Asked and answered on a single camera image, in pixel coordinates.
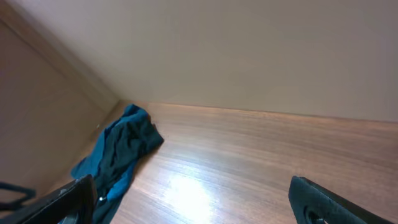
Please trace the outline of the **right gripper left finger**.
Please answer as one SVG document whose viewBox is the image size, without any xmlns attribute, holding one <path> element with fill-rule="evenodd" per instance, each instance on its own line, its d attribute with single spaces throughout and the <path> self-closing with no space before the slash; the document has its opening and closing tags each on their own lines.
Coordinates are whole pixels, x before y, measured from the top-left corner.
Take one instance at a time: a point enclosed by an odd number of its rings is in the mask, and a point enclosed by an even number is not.
<svg viewBox="0 0 398 224">
<path fill-rule="evenodd" d="M 2 202 L 1 211 L 12 213 L 1 223 L 91 223 L 97 201 L 93 177 L 86 175 L 60 187 L 30 205 L 24 202 L 33 199 L 36 192 L 18 185 L 1 183 L 1 189 L 24 194 L 11 202 Z"/>
</svg>

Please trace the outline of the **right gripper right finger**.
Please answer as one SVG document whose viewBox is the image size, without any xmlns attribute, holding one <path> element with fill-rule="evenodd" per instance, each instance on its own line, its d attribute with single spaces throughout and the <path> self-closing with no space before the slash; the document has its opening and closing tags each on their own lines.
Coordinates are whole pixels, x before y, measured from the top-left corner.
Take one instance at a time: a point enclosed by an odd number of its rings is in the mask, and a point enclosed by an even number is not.
<svg viewBox="0 0 398 224">
<path fill-rule="evenodd" d="M 292 177 L 289 202 L 299 224 L 392 224 L 305 177 Z"/>
</svg>

